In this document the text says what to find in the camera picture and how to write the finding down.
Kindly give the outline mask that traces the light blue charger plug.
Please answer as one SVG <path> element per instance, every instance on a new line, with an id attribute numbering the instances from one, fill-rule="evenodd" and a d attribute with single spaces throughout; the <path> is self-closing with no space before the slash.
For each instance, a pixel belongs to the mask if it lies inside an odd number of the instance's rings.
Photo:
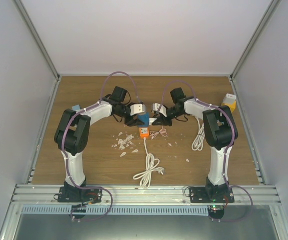
<path id="1" fill-rule="evenodd" d="M 78 111 L 81 110 L 81 107 L 80 107 L 80 105 L 78 104 L 78 105 L 72 106 L 72 110 L 78 112 Z"/>

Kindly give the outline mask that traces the blue power socket cube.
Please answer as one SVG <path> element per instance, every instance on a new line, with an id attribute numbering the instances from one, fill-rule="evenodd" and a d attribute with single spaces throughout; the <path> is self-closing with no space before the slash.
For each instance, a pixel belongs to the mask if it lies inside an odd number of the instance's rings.
<path id="1" fill-rule="evenodd" d="M 138 125 L 139 128 L 149 127 L 149 114 L 147 112 L 137 115 L 137 120 L 140 121 L 140 124 Z"/>

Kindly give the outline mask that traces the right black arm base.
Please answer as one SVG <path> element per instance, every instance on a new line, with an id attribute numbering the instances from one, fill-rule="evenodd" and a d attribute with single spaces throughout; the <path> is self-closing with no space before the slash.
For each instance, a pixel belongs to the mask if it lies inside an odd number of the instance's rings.
<path id="1" fill-rule="evenodd" d="M 225 204 L 234 203 L 232 190 L 226 184 L 206 186 L 189 186 L 188 197 L 191 203 Z"/>

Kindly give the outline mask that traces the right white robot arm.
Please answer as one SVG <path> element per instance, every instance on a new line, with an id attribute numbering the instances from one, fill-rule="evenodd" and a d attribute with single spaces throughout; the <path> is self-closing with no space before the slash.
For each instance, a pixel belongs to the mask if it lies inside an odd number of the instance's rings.
<path id="1" fill-rule="evenodd" d="M 166 107 L 161 103 L 154 103 L 152 111 L 156 115 L 153 126 L 172 126 L 172 120 L 191 115 L 203 121 L 204 139 L 211 148 L 210 171 L 205 186 L 205 196 L 212 203 L 223 197 L 223 191 L 229 191 L 228 160 L 238 131 L 228 106 L 216 106 L 197 99 L 195 95 L 186 96 L 182 88 L 178 87 L 171 92 L 174 103 Z"/>

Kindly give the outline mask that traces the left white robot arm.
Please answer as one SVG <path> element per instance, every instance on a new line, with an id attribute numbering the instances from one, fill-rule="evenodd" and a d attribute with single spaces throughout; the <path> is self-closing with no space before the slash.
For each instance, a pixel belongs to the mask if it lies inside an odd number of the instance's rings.
<path id="1" fill-rule="evenodd" d="M 82 155 L 85 149 L 90 126 L 97 121 L 110 117 L 119 116 L 124 124 L 133 127 L 141 126 L 143 121 L 133 113 L 133 103 L 124 104 L 128 91 L 116 86 L 111 94 L 108 94 L 95 104 L 79 111 L 66 109 L 61 117 L 54 141 L 64 158 L 66 178 L 65 184 L 71 187 L 69 196 L 76 202 L 86 198 L 87 190 L 84 188 L 86 177 L 83 172 Z"/>

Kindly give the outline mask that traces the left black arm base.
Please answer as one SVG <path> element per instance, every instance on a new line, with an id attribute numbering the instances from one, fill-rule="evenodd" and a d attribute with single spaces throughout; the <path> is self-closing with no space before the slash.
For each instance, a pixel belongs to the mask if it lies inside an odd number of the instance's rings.
<path id="1" fill-rule="evenodd" d="M 54 194 L 54 200 L 59 203 L 96 204 L 101 202 L 101 189 L 80 189 L 71 185 L 60 187 Z"/>

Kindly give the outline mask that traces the orange power socket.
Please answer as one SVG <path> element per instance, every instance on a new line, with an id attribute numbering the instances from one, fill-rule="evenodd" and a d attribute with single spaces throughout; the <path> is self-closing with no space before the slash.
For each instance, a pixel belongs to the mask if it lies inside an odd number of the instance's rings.
<path id="1" fill-rule="evenodd" d="M 148 127 L 140 127 L 139 128 L 139 136 L 140 138 L 147 138 L 149 137 L 149 128 Z"/>

